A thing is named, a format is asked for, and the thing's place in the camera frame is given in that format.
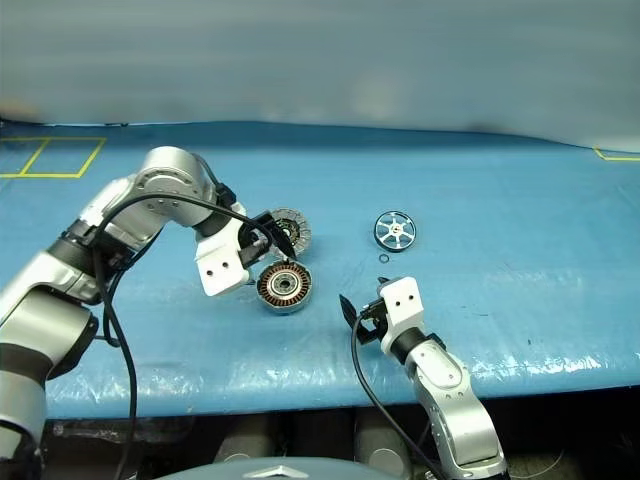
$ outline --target blue mat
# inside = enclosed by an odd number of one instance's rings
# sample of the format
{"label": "blue mat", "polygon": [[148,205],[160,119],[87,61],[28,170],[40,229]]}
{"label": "blue mat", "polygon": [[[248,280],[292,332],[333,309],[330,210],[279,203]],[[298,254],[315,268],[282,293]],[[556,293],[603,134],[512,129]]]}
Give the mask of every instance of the blue mat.
{"label": "blue mat", "polygon": [[[380,275],[418,279],[427,329],[470,366],[482,397],[640,384],[640,163],[519,137],[275,124],[1,133],[0,171],[16,178],[0,178],[0,284],[159,145],[203,155],[249,214],[287,206],[311,223],[301,261],[313,298],[287,317],[251,286],[206,297],[193,233],[165,229],[116,300],[140,415],[367,404],[338,294],[362,305]],[[41,148],[41,137],[54,138]],[[391,209],[410,214],[419,236],[381,264],[371,231]],[[379,346],[362,361],[383,401],[414,401]],[[104,342],[47,388],[51,417],[127,412],[125,366]]]}

